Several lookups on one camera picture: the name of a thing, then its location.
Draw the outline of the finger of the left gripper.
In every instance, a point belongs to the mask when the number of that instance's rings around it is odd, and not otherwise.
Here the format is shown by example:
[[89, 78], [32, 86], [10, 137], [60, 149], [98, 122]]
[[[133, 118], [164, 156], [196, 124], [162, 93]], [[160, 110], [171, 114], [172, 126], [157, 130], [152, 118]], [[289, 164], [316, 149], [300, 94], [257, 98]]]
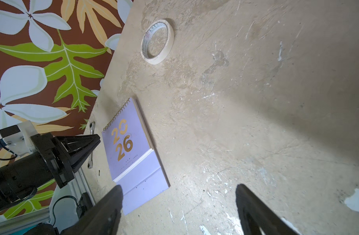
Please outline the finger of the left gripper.
[[82, 136], [58, 136], [55, 137], [59, 144], [65, 149], [67, 154], [67, 159], [70, 158], [70, 152], [76, 151], [79, 148], [84, 147], [94, 147], [96, 148], [100, 142], [101, 138], [98, 134], [93, 135], [82, 135]]
[[70, 152], [70, 164], [73, 172], [78, 172], [82, 165], [86, 162], [88, 169], [93, 168], [93, 152], [94, 147], [79, 148], [76, 151]]

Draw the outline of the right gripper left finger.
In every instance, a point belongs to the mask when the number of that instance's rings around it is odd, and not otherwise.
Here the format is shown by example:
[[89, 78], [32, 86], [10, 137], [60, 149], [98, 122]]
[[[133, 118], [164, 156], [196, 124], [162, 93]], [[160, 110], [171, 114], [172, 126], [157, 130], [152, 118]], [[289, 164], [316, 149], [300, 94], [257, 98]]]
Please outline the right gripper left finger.
[[62, 235], [115, 235], [117, 234], [123, 203], [123, 190], [116, 185], [75, 225]]

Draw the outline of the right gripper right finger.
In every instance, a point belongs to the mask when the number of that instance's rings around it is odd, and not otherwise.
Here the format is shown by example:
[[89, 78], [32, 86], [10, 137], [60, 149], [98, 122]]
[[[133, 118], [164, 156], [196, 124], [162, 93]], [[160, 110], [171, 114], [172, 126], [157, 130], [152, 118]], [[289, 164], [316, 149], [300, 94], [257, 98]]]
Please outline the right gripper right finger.
[[244, 184], [236, 188], [236, 205], [245, 235], [296, 234]]

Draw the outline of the purple 2026 calendar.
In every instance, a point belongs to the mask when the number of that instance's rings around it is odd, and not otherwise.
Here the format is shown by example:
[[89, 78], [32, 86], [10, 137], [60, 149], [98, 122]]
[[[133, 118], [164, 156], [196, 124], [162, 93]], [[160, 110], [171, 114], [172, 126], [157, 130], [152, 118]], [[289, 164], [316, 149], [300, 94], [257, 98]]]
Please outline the purple 2026 calendar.
[[170, 187], [134, 98], [102, 131], [111, 179], [123, 191], [123, 213], [131, 213]]

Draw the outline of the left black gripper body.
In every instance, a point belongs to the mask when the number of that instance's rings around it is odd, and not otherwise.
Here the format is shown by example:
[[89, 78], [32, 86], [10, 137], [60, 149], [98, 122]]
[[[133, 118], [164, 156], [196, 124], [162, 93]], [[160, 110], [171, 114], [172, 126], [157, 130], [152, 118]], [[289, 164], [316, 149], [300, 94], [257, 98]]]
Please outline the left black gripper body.
[[35, 149], [45, 162], [48, 171], [60, 188], [65, 187], [75, 178], [71, 165], [69, 137], [55, 137], [51, 133], [36, 134], [30, 137]]

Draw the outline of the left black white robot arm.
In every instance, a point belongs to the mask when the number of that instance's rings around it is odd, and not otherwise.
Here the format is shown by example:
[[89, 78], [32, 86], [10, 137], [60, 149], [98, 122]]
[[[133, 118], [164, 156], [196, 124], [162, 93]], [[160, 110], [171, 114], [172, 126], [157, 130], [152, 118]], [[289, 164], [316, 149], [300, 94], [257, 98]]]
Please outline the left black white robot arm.
[[36, 152], [0, 168], [0, 211], [32, 198], [51, 180], [60, 188], [66, 186], [101, 142], [97, 134], [55, 137], [47, 133], [31, 140]]

